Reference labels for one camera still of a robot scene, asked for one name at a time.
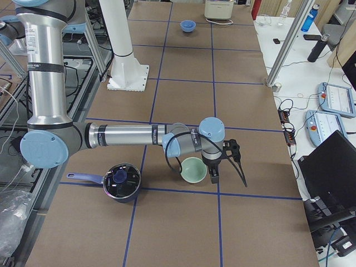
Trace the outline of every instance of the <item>water bottle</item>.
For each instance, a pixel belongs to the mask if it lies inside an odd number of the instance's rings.
[[[315,62],[320,54],[322,53],[322,50],[327,46],[328,40],[330,38],[329,34],[324,34],[322,38],[316,43],[316,45],[313,47],[311,50],[311,53],[308,57],[309,62]]]
[[[279,20],[278,20],[278,25],[282,26],[284,24],[285,19],[288,16],[288,13],[290,11],[290,7],[291,7],[291,2],[292,0],[288,0],[287,4],[285,5],[285,7],[282,9],[282,12],[279,15]]]
[[[313,5],[313,8],[309,12],[308,16],[305,19],[305,22],[304,22],[303,26],[301,27],[301,30],[303,32],[307,32],[309,30],[309,28],[312,25],[313,21],[317,17],[319,7],[320,7],[320,5],[318,5],[318,4]]]

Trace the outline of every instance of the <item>red object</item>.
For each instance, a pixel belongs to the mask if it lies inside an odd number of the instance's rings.
[[[252,8],[251,15],[252,15],[252,19],[254,21],[256,20],[258,11],[260,10],[261,3],[262,3],[262,0],[256,0],[255,3],[254,3],[254,6]]]

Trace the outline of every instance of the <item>table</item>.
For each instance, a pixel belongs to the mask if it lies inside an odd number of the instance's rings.
[[[130,162],[141,193],[123,205],[64,175],[26,266],[318,266],[249,8],[234,7],[230,27],[203,14],[203,4],[135,3],[129,26],[135,56],[150,65],[146,90],[103,83],[87,121],[194,126],[217,116],[241,146],[249,187],[228,162],[218,186],[188,184],[161,147],[80,151],[65,174]],[[180,30],[184,19],[197,22],[192,34]]]
[[[287,18],[285,25],[278,26],[277,17],[271,18],[271,25],[264,26],[255,24],[256,31],[258,33],[258,39],[261,46],[261,51],[264,56],[264,62],[266,65],[267,72],[270,71],[269,67],[273,66],[273,63],[279,53],[281,44],[275,44],[272,40],[273,38],[278,38],[284,40],[287,32],[293,22],[294,18]],[[296,156],[295,163],[298,165],[297,160],[302,156],[309,155],[315,146],[310,141],[309,135],[305,127],[302,127],[305,122],[305,113],[307,110],[316,110],[319,107],[317,96],[313,96],[317,92],[317,86],[321,82],[327,82],[341,85],[349,86],[347,77],[343,77],[344,72],[341,68],[334,68],[330,73],[331,68],[327,64],[327,59],[331,55],[330,49],[326,46],[324,51],[320,56],[326,55],[318,59],[314,63],[304,62],[309,56],[310,51],[315,46],[315,41],[306,41],[303,38],[302,31],[299,32],[293,47],[288,54],[284,65],[289,65],[293,62],[303,62],[297,63],[290,66],[285,66],[281,69],[276,82],[282,84],[282,88],[278,93],[274,93],[276,106],[279,107],[280,100],[292,99],[294,101],[294,107],[305,108],[305,110],[292,110],[290,114],[290,122],[294,125],[296,129],[300,129],[296,136]],[[312,24],[310,30],[307,34],[320,34],[315,24]],[[355,99],[356,93],[353,90],[353,97]],[[282,108],[290,107],[290,101],[285,103]],[[343,124],[346,131],[355,132],[356,131],[356,118],[342,118]],[[356,136],[349,135],[349,141],[356,145]],[[299,171],[298,186],[301,196],[304,200],[310,198],[310,195],[305,187],[305,183],[301,172]],[[331,257],[329,259],[329,266],[354,266],[356,260],[356,253],[351,253],[346,257],[339,258],[337,256]]]

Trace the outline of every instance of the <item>black monitor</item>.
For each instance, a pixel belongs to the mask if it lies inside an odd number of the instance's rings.
[[[341,132],[298,163],[310,196],[319,196],[332,214],[356,206],[356,148]],[[356,218],[339,223],[356,244]]]

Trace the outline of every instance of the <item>plastic bag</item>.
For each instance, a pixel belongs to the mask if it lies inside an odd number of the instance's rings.
[[[21,190],[0,193],[0,256],[10,257],[20,244],[32,194]]]

